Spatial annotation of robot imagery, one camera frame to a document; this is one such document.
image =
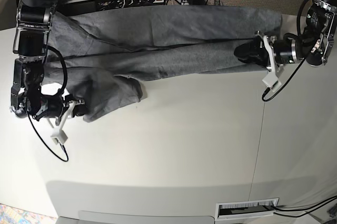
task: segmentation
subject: gray wall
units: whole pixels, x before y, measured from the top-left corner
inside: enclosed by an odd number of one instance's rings
[[[16,0],[0,0],[0,30],[15,27],[15,18]]]

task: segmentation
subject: gray sweatpants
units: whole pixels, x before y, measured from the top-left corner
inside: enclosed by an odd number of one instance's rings
[[[278,35],[281,14],[223,6],[149,6],[65,17],[56,14],[49,44],[66,59],[68,91],[84,98],[94,121],[139,102],[138,80],[191,73],[260,70],[244,65],[235,48],[256,30]],[[62,83],[55,55],[45,64],[44,83]]]

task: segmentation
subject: gray pants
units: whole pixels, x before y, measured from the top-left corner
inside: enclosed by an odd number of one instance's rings
[[[138,80],[191,73],[260,70],[242,64],[235,48],[256,30],[278,35],[281,14],[267,9],[222,6],[149,6],[74,17],[56,14],[49,44],[66,59],[68,91],[84,98],[94,121],[139,102]],[[62,83],[55,55],[44,83]]]

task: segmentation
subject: table surface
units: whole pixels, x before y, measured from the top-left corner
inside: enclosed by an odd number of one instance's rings
[[[284,16],[283,29],[294,30],[294,20]],[[14,33],[0,32],[1,203],[71,218],[81,210],[214,216],[219,202],[305,204],[337,190],[335,48],[325,67],[303,65],[268,104],[261,101],[265,72],[142,82],[140,103],[90,124],[66,123],[70,161],[62,163],[28,119],[9,112]],[[47,122],[35,125],[55,149]]]

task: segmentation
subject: patterned carpet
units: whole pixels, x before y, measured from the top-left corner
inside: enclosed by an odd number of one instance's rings
[[[55,224],[57,218],[38,215],[0,204],[0,224]]]

